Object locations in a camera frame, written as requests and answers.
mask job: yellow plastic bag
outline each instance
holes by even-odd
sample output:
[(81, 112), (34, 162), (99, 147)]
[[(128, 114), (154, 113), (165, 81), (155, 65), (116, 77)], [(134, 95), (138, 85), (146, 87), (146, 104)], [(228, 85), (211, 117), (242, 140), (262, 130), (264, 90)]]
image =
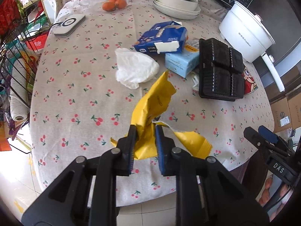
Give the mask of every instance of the yellow plastic bag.
[[(138, 133), (135, 159), (141, 160), (157, 156), (155, 125), (169, 127), (160, 121), (153, 122), (154, 118), (167, 110), (171, 96), (176, 93), (167, 78), (168, 71), (160, 76), (148, 93), (140, 99), (133, 111), (131, 124), (136, 126)], [(175, 130), (173, 132), (194, 157), (204, 159), (209, 155), (212, 145), (203, 136), (195, 132), (177, 132)], [(117, 141), (112, 138), (111, 142), (114, 146), (117, 145)]]

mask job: white tissue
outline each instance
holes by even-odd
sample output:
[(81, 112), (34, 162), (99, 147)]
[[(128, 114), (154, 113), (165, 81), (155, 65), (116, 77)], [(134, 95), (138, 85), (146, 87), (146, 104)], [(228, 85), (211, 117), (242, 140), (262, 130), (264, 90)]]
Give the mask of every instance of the white tissue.
[(130, 89), (137, 89), (139, 83), (152, 79), (159, 71), (159, 64), (146, 54), (127, 48), (115, 50), (118, 70), (116, 80)]
[[(25, 61), (18, 59), (14, 63), (11, 79), (11, 87), (15, 92), (27, 103), (26, 89), (26, 70)], [(19, 99), (19, 97), (11, 90), (10, 92), (11, 117), (15, 121), (23, 121), (27, 118), (28, 107)]]
[(194, 74), (192, 76), (192, 80), (193, 80), (193, 83), (194, 83), (192, 89), (198, 91), (199, 90), (199, 84), (200, 84), (200, 77), (199, 77), (198, 74), (196, 74), (194, 72), (192, 72), (192, 73)]

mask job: paper towel roll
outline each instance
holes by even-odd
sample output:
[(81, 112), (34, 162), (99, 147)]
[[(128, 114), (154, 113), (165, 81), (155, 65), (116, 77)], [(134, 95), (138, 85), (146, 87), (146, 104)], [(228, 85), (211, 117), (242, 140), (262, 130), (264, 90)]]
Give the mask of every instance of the paper towel roll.
[[(11, 79), (11, 87), (15, 92), (27, 103), (27, 91), (26, 91), (26, 70), (25, 61), (18, 59), (14, 63)], [(22, 102), (21, 99), (11, 90), (11, 117), (15, 121), (23, 121), (27, 118), (28, 107)]]

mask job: white bowl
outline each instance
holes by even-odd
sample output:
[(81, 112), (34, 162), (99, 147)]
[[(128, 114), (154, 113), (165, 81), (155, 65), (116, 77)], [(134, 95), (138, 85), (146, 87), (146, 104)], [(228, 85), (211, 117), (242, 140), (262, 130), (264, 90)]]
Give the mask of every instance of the white bowl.
[(158, 1), (155, 1), (155, 0), (154, 0), (154, 3), (157, 6), (165, 8), (167, 10), (171, 10), (173, 12), (178, 12), (178, 13), (181, 13), (181, 14), (186, 14), (186, 15), (191, 15), (191, 16), (199, 15), (200, 12), (201, 12), (201, 9), (200, 9), (199, 6), (197, 6), (197, 8), (195, 9), (195, 11), (187, 11), (187, 10), (184, 10), (184, 9), (179, 9), (179, 8), (176, 8), (176, 7), (165, 5), (165, 4), (160, 3)]
[(156, 3), (154, 3), (154, 6), (161, 13), (164, 13), (168, 16), (171, 16), (171, 17), (174, 17), (174, 18), (177, 18), (177, 19), (187, 19), (187, 20), (189, 20), (189, 19), (195, 19), (196, 17), (198, 17), (198, 15), (191, 16), (191, 15), (181, 14), (181, 13), (178, 13), (178, 12), (167, 10), (166, 8), (159, 7), (158, 5), (156, 5)]
[(163, 3), (168, 6), (176, 7), (179, 9), (184, 9), (188, 11), (195, 11), (197, 8), (197, 5), (199, 3), (198, 0), (191, 0), (191, 1), (185, 1), (185, 0), (158, 0), (158, 2)]

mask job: blue snack box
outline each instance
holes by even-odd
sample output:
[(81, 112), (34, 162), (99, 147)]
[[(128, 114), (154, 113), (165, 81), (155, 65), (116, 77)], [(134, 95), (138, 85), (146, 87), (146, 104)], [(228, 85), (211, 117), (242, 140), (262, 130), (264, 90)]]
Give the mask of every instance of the blue snack box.
[(187, 37), (187, 29), (177, 22), (168, 21), (155, 24), (146, 31), (134, 47), (141, 53), (182, 52)]
[(165, 54), (165, 67), (185, 78), (200, 63), (199, 55), (199, 39), (192, 40), (185, 44), (182, 53)]

